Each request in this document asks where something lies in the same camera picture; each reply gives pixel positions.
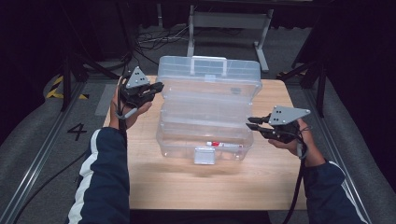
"number 4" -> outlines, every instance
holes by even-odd
[[[86,132],[87,132],[87,131],[83,131],[83,130],[82,130],[83,127],[84,127],[84,124],[80,123],[80,124],[76,125],[75,127],[69,129],[67,132],[68,132],[68,133],[76,133],[76,134],[77,134],[77,136],[76,136],[76,141],[78,141],[79,135],[80,135],[81,133],[86,133]]]

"metal frame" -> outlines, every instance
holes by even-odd
[[[47,135],[46,140],[44,141],[42,147],[37,152],[35,159],[33,160],[32,164],[30,165],[29,169],[27,170],[26,174],[24,175],[22,182],[18,186],[18,189],[15,191],[14,195],[12,196],[11,201],[8,203],[6,210],[0,217],[0,224],[8,224],[12,223],[16,218],[16,215],[22,208],[24,202],[29,195],[30,190],[33,187],[33,184],[38,178],[38,175],[41,172],[44,164],[46,163],[47,158],[49,157],[53,145],[59,135],[59,131],[62,129],[68,114],[70,113],[73,104],[77,101],[78,97],[81,95],[82,90],[85,87],[84,82],[77,82],[76,87],[73,90],[73,94],[71,96],[70,105],[65,109],[64,112],[61,112],[58,118],[55,120],[52,128]]]
[[[311,90],[303,90],[305,98],[307,99],[307,102],[310,104],[312,108],[315,107],[316,99],[314,96],[314,93]],[[334,140],[332,139],[332,134],[329,131],[329,128],[327,126],[326,121],[324,120],[323,117],[321,117],[318,113],[312,113],[314,115],[315,120],[318,123],[318,126],[323,133],[324,139],[326,140],[326,144],[328,148],[330,149],[330,152],[332,154],[332,159],[334,162],[338,164],[338,166],[344,171],[346,175],[346,179],[344,182],[345,189],[348,191],[349,195],[351,196],[351,199],[355,202],[357,205],[359,211],[361,212],[361,215],[366,219],[368,223],[372,223],[364,205],[363,202],[361,201],[361,196],[358,193],[358,190],[355,187],[355,184],[349,174],[349,171],[339,153],[339,150],[337,148],[337,145],[335,144]]]
[[[189,19],[189,46],[187,57],[194,54],[194,28],[195,27],[217,27],[217,28],[242,28],[261,29],[262,35],[259,41],[255,41],[254,48],[259,58],[260,66],[264,73],[268,73],[268,64],[265,60],[262,46],[268,33],[273,10],[267,14],[242,14],[242,13],[218,13],[218,12],[196,12],[194,6],[190,6]]]

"clear plastic storage box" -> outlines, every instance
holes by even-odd
[[[204,164],[245,158],[253,145],[251,101],[262,89],[259,63],[164,56],[157,81],[164,84],[157,141],[165,157]]]

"navy jacket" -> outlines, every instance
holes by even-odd
[[[130,223],[129,174],[125,139],[113,128],[97,130],[79,172],[82,179],[68,223]],[[345,175],[333,162],[305,168],[309,221],[366,223],[343,188]]]

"aluminum rail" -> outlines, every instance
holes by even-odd
[[[53,126],[51,127],[49,134],[47,135],[42,147],[37,152],[35,159],[24,175],[18,189],[15,191],[11,201],[8,203],[6,210],[0,217],[0,224],[9,224],[14,221],[16,215],[22,208],[33,184],[37,180],[38,175],[41,172],[48,156],[50,155],[53,145],[59,136],[59,132],[62,129],[74,103],[77,101],[78,97],[81,95],[82,90],[85,87],[84,82],[77,82],[75,88],[72,92],[72,100],[70,105],[66,108],[64,112],[61,112],[57,119],[55,120]]]
[[[303,90],[304,95],[307,99],[307,102],[311,106],[311,108],[316,108],[316,100],[315,100],[315,95],[312,92],[312,90]],[[347,170],[346,165],[344,164],[344,161],[341,157],[341,154],[338,151],[338,148],[332,138],[332,135],[329,131],[329,128],[327,126],[327,123],[324,119],[322,119],[318,113],[312,113],[314,115],[315,120],[318,122],[318,126],[323,133],[324,139],[326,140],[326,144],[330,149],[330,152],[332,154],[332,158],[334,162],[338,164],[338,166],[344,170],[344,173],[346,174],[346,180],[345,180],[345,187],[346,190],[349,192],[352,200],[355,202],[355,204],[358,206],[359,211],[361,212],[361,215],[368,223],[372,223],[362,201],[361,197],[359,196],[359,193],[355,187],[355,184],[352,181],[352,178]]]

